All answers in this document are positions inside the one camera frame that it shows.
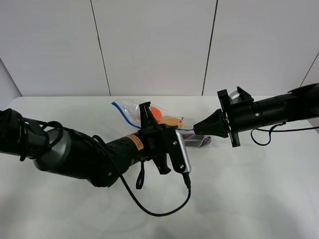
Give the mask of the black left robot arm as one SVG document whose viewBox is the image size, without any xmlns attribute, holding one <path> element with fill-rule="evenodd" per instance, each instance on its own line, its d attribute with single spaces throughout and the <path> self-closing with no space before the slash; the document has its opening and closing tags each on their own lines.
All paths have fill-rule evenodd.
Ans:
<svg viewBox="0 0 319 239">
<path fill-rule="evenodd" d="M 21 161 L 33 160 L 38 170 L 84 179 L 95 187 L 110 187 L 132 165 L 149 160 L 160 174 L 170 172 L 168 159 L 182 173 L 184 157 L 175 128 L 159 124 L 148 102 L 139 108 L 141 129 L 109 143 L 57 121 L 27 119 L 7 109 L 0 114 L 0 150 Z"/>
</svg>

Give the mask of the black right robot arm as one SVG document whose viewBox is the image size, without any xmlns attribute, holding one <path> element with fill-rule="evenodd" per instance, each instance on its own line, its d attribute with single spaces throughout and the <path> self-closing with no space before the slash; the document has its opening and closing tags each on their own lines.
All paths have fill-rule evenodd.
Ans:
<svg viewBox="0 0 319 239">
<path fill-rule="evenodd" d="M 233 147 L 240 146 L 239 133 L 288 122 L 308 120 L 319 116 L 319 85 L 299 87 L 286 94 L 255 101 L 240 87 L 229 94 L 227 90 L 217 93 L 221 108 L 203 121 L 195 124 L 196 135 L 229 137 Z"/>
</svg>

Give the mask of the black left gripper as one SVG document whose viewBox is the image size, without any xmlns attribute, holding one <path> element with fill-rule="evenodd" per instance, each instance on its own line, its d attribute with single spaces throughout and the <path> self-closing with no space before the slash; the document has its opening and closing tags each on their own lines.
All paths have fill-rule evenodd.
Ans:
<svg viewBox="0 0 319 239">
<path fill-rule="evenodd" d="M 160 175 L 167 175 L 171 169 L 167 165 L 167 157 L 160 156 L 169 154 L 171 159 L 179 159 L 178 144 L 175 130 L 177 126 L 158 124 L 151 109 L 151 103 L 145 102 L 139 105 L 141 129 L 138 131 L 142 143 L 146 147 L 148 159 L 152 159 Z"/>
</svg>

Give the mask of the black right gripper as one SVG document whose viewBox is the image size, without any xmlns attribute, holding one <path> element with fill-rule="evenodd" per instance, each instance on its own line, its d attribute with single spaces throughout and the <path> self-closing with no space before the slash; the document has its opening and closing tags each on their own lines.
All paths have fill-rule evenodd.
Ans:
<svg viewBox="0 0 319 239">
<path fill-rule="evenodd" d="M 229 134 L 232 146 L 240 146 L 238 133 L 252 129 L 256 117 L 251 109 L 254 102 L 252 96 L 240 87 L 237 87 L 237 91 L 240 93 L 241 101 L 236 104 L 231 104 L 227 90 L 217 92 L 221 109 L 193 126 L 196 135 L 227 138 Z"/>
</svg>

